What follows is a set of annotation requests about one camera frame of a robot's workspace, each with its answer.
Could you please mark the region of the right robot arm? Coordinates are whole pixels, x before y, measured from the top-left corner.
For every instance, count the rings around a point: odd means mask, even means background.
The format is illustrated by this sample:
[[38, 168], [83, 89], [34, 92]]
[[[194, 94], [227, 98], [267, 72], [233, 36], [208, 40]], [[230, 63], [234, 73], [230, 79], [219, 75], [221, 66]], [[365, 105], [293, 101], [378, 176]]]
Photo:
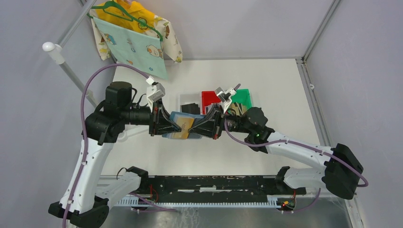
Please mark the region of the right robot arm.
[[255, 152], [284, 156], [307, 165], [307, 168], [284, 166], [280, 169], [274, 186], [281, 194], [297, 188], [325, 188], [337, 197], [351, 200], [357, 188], [368, 187], [364, 168], [348, 146], [302, 142], [267, 127], [267, 122], [259, 107], [235, 115], [224, 114], [216, 105], [193, 123], [188, 132], [212, 139], [218, 139], [226, 132], [231, 139]]

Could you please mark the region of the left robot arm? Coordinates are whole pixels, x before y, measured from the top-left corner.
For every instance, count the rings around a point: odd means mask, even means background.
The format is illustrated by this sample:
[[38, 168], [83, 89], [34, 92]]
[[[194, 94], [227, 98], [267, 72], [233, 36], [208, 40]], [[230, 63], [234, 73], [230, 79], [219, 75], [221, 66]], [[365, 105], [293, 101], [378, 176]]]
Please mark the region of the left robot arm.
[[97, 188], [106, 159], [127, 125], [147, 126], [152, 136], [180, 131], [162, 103], [165, 89], [160, 83], [149, 83], [146, 106], [136, 106], [134, 94], [130, 83], [112, 82], [106, 88], [104, 101], [83, 120], [74, 174], [61, 200], [48, 208], [49, 214], [62, 219], [63, 226], [70, 223], [79, 228], [98, 228], [123, 197], [132, 191], [141, 194], [149, 189], [148, 172], [136, 167], [105, 188]]

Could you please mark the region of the blue leather card holder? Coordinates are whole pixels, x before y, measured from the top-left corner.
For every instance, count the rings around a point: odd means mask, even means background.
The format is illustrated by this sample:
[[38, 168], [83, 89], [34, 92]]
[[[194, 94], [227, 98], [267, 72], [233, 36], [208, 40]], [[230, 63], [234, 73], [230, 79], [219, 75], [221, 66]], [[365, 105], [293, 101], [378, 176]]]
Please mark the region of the blue leather card holder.
[[189, 133], [189, 129], [192, 127], [193, 124], [196, 124], [203, 117], [204, 115], [187, 114], [183, 112], [171, 112], [170, 120], [173, 120], [178, 126], [180, 126], [181, 130], [175, 133], [164, 133], [162, 137], [181, 140], [201, 139], [201, 135]]

